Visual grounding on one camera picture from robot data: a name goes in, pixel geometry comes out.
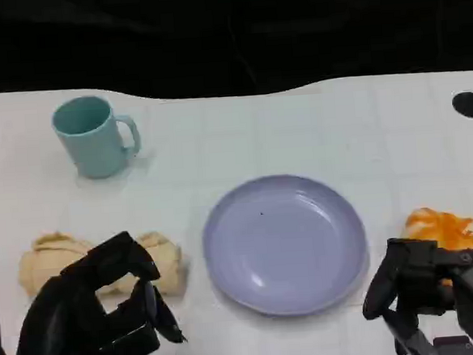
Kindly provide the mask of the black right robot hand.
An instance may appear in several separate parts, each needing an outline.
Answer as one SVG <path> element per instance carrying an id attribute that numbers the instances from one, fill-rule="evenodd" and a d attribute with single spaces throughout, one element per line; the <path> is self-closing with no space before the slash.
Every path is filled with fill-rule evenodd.
<path id="1" fill-rule="evenodd" d="M 473 250 L 447 250 L 435 241 L 395 238 L 363 304 L 368 320 L 383 318 L 398 355 L 473 355 Z M 422 314 L 455 311 L 461 336 L 426 338 Z"/>

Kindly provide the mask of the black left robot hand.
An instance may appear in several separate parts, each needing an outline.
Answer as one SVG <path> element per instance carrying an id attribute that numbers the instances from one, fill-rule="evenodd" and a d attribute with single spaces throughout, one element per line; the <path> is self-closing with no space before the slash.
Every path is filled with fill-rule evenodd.
<path id="1" fill-rule="evenodd" d="M 130 296 L 106 312 L 97 289 L 136 278 Z M 186 341 L 152 285 L 160 276 L 147 250 L 120 232 L 45 283 L 25 317 L 16 355 L 149 355 L 160 339 Z"/>

